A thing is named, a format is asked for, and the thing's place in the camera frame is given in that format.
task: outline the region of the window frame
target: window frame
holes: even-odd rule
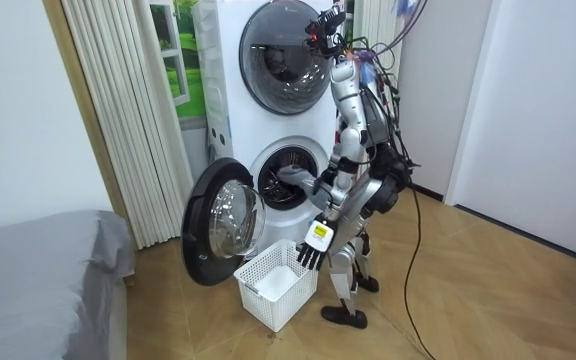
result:
[[[179,42],[179,30],[177,29],[177,20],[175,17],[175,8],[173,0],[148,0],[149,6],[157,5],[164,6],[164,12],[166,14],[166,23],[168,24],[168,35],[170,37],[170,49],[161,50],[161,61],[164,59],[172,58],[175,62],[175,71],[177,73],[177,82],[179,83],[179,93],[178,96],[172,96],[172,89],[170,91],[170,96],[172,96],[173,103],[176,106],[185,104],[190,101],[190,94],[188,93],[188,80],[186,76],[186,68],[184,67],[184,57],[182,54],[181,43]]]

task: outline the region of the plastic basket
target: plastic basket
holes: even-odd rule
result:
[[[244,309],[274,332],[317,290],[317,272],[297,262],[295,246],[279,241],[235,272]]]

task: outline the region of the humanoid robot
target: humanoid robot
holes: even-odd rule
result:
[[[368,321],[356,308],[357,288],[379,291],[378,281],[371,276],[366,226],[375,211],[383,214],[395,205],[398,194],[410,183],[414,164],[401,142],[401,152],[398,150],[397,116],[386,110],[384,87],[397,90],[387,75],[377,73],[379,60],[374,51],[346,49],[338,34],[344,20],[345,14],[335,4],[306,28],[312,36],[308,41],[311,50],[335,63],[331,87],[339,111],[340,136],[329,166],[317,178],[294,166],[282,168],[277,176],[301,187],[322,211],[313,220],[298,258],[304,267],[317,270],[324,258],[329,259],[330,276],[342,306],[326,306],[321,315],[363,329]],[[362,165],[368,169],[360,173]]]

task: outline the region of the gray bed sheet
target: gray bed sheet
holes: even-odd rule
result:
[[[114,285],[133,269],[128,227],[111,212],[0,228],[0,360],[108,359]]]

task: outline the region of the vertical blinds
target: vertical blinds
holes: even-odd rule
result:
[[[62,3],[138,248],[179,236],[193,180],[148,3]]]

